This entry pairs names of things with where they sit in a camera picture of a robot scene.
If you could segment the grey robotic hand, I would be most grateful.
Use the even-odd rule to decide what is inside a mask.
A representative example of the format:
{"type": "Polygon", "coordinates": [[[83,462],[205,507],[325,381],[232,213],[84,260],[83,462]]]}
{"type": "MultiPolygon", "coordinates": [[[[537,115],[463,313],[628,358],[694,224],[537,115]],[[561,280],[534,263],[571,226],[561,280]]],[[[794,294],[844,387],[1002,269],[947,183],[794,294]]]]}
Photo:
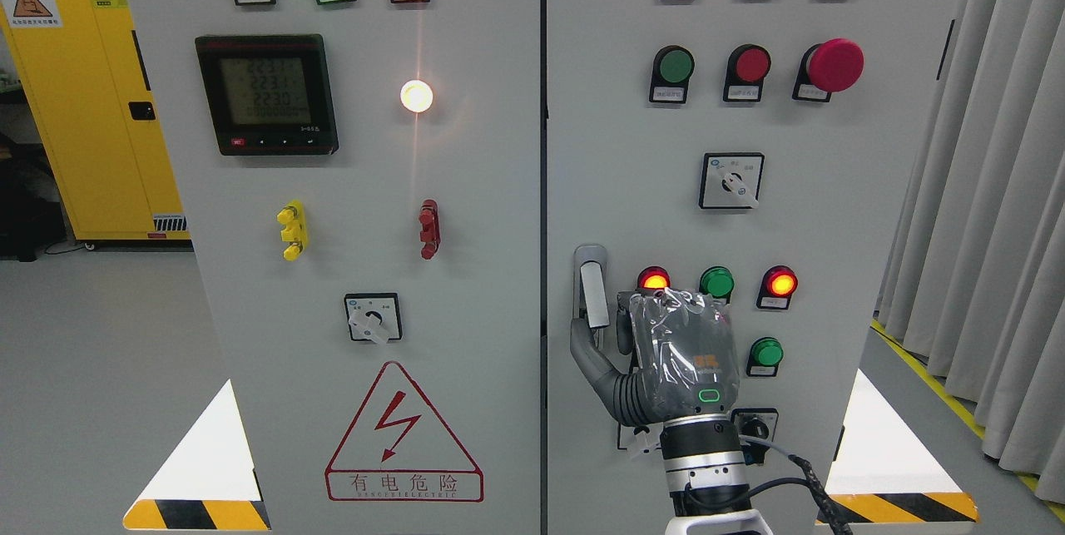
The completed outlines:
{"type": "Polygon", "coordinates": [[[572,320],[570,350],[602,405],[622,425],[724,414],[737,402],[741,376],[730,305],[690,291],[624,292],[623,319],[639,367],[622,374],[594,345],[591,328],[572,320]]]}

